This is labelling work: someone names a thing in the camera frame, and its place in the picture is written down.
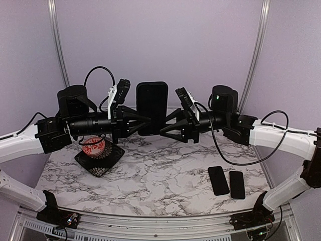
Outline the black phone case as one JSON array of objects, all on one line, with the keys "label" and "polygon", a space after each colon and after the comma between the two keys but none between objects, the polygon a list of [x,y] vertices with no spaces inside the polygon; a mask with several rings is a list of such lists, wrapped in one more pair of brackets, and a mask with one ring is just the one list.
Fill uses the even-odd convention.
[{"label": "black phone case", "polygon": [[163,81],[141,82],[136,87],[138,115],[150,118],[149,124],[140,129],[140,136],[159,135],[166,126],[168,85]]}]

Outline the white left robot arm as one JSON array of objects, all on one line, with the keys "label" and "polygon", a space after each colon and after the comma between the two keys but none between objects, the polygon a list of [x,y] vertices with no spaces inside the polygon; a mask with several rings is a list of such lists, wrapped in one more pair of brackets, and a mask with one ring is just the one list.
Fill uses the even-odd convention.
[{"label": "white left robot arm", "polygon": [[54,117],[29,122],[22,130],[1,137],[1,162],[33,154],[58,151],[78,137],[111,134],[113,141],[127,138],[150,119],[124,106],[127,89],[113,86],[107,112],[99,112],[83,85],[73,85],[57,94],[59,110]]}]

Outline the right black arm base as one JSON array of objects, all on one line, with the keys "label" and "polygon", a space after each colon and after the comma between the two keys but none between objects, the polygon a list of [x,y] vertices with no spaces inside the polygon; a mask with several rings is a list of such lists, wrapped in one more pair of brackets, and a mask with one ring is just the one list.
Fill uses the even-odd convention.
[{"label": "right black arm base", "polygon": [[235,230],[256,227],[275,221],[273,211],[263,206],[263,198],[267,191],[259,195],[251,211],[233,214],[230,217],[230,224]]}]

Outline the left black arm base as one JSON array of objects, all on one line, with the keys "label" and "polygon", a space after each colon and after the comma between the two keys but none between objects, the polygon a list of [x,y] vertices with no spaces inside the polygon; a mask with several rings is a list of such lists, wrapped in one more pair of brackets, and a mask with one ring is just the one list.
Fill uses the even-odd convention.
[{"label": "left black arm base", "polygon": [[55,195],[47,190],[44,190],[43,193],[46,198],[45,208],[37,213],[36,219],[57,226],[76,229],[80,214],[59,209]]}]

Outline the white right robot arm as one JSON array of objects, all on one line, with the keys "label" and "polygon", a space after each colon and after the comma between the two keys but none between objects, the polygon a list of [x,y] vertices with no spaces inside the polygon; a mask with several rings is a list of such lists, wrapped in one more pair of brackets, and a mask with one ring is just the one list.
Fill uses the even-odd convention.
[{"label": "white right robot arm", "polygon": [[172,112],[166,120],[176,119],[160,130],[160,135],[183,143],[199,141],[199,135],[208,131],[222,130],[229,140],[251,146],[272,148],[304,159],[302,167],[275,188],[261,194],[248,220],[259,225],[268,214],[288,200],[311,188],[320,188],[320,128],[305,131],[279,126],[254,116],[241,115],[237,111],[238,92],[224,85],[212,88],[210,108],[200,111],[185,88],[176,89],[182,108]]}]

